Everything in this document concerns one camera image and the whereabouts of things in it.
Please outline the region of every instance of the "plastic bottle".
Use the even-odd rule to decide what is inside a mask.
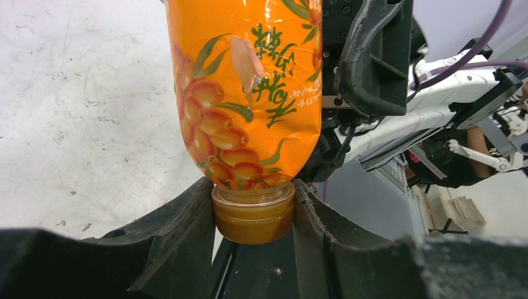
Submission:
[[[321,1],[165,3],[181,133],[216,183],[219,231],[279,239],[321,130]]]

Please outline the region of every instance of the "cable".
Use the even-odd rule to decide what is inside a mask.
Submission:
[[[413,89],[414,89],[414,92],[409,96],[407,97],[407,103],[408,102],[411,102],[412,99],[414,99],[414,97],[416,97],[416,95],[418,94],[418,92],[420,92],[420,90],[422,89],[422,83],[420,82],[420,78],[418,77],[418,74],[416,73],[416,66],[418,65],[418,63],[425,57],[425,54],[421,54],[420,57],[415,60],[413,62],[413,77],[414,77],[414,85],[413,85]]]
[[[349,126],[348,128],[349,129],[348,129],[347,136],[346,136],[345,140],[343,141],[343,144],[339,148],[339,151],[337,151],[336,157],[334,158],[334,161],[332,161],[332,163],[335,163],[339,158],[341,158],[342,155],[345,154],[345,150],[346,150],[347,146],[350,145],[350,142],[352,141],[352,137],[354,137],[354,131],[356,129],[354,127],[352,127],[352,126]]]
[[[480,51],[482,51],[482,49],[486,46],[489,40],[491,40],[493,35],[497,32],[497,30],[501,26],[502,22],[506,18],[506,14],[508,13],[508,10],[510,9],[512,2],[513,0],[501,0],[497,13],[495,13],[493,20],[488,25],[488,28],[486,29],[486,31],[484,31],[484,34],[482,34],[481,38],[477,41],[477,43],[475,43],[475,45],[466,53],[466,55],[462,56],[462,58],[460,58],[459,61],[449,66],[444,72],[438,74],[438,76],[436,77],[433,77],[425,82],[422,82],[422,89],[431,87],[434,84],[437,84],[438,82],[445,80],[450,75],[453,75],[457,70],[461,69],[469,61],[471,61],[473,57],[479,54]]]
[[[430,70],[429,72],[433,76],[435,76],[435,75],[440,76],[441,74],[445,73],[445,71],[448,70],[453,65],[445,66],[445,67],[439,67],[437,69]],[[504,67],[504,66],[510,66],[510,65],[511,66],[516,66],[516,67],[522,67],[525,70],[525,72],[528,72],[528,63],[526,63],[524,61],[520,61],[520,60],[495,60],[495,61],[473,62],[473,63],[464,65],[460,69],[461,70],[470,70],[470,69],[478,69],[478,68],[481,68],[481,67]],[[425,79],[427,79],[427,75],[426,74],[423,74],[423,75],[421,75],[418,78],[418,81],[421,82],[422,89],[426,88],[424,86],[424,83],[430,81],[430,80],[427,80],[427,81],[424,82]]]

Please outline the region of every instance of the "sea buckthorn berry illustration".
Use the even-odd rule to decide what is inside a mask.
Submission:
[[[235,166],[240,162],[258,162],[258,153],[252,148],[224,149],[220,152],[220,157],[229,166]]]
[[[190,95],[198,99],[205,108],[216,106],[224,100],[223,88],[212,80],[196,80],[187,89]]]
[[[216,132],[210,138],[214,145],[223,150],[238,150],[245,147],[248,143],[247,133],[236,126]]]
[[[253,188],[255,183],[249,179],[236,179],[231,182],[231,189],[234,190],[249,190]]]
[[[177,84],[174,85],[176,89],[176,106],[178,108],[178,117],[182,120],[185,116],[185,94],[183,89]]]
[[[204,109],[204,120],[200,123],[200,130],[207,134],[214,134],[231,128],[231,118],[224,112],[217,109]]]
[[[216,156],[216,147],[209,139],[209,135],[199,128],[194,128],[194,140],[189,147],[189,153],[196,161],[204,163]]]
[[[220,181],[231,182],[234,178],[233,172],[226,165],[219,162],[211,162],[208,165],[209,171]]]
[[[180,121],[180,130],[185,147],[190,147],[194,141],[194,127],[184,118]]]
[[[313,65],[316,68],[316,71],[321,70],[321,62],[323,59],[323,48],[321,43],[321,31],[318,30],[315,35],[315,48],[313,54]]]
[[[254,162],[240,162],[233,166],[233,173],[240,179],[258,179],[264,173],[262,167]]]
[[[204,120],[204,108],[200,102],[194,97],[187,97],[185,99],[185,118],[193,126],[200,125]]]
[[[181,85],[182,89],[185,89],[189,86],[192,80],[192,71],[194,70],[194,59],[190,55],[184,54],[181,58],[180,64],[181,66],[177,75],[177,83]]]
[[[309,21],[312,26],[317,26],[321,22],[321,0],[308,0],[309,2]]]

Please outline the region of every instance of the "orange bottle label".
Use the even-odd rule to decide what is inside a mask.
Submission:
[[[166,0],[185,146],[230,189],[291,180],[321,130],[321,0]]]

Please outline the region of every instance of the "black holder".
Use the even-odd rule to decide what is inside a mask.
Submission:
[[[292,232],[264,245],[224,240],[212,266],[205,178],[101,239],[0,230],[0,298],[528,297],[524,241],[392,242],[340,216],[302,181],[295,188]]]

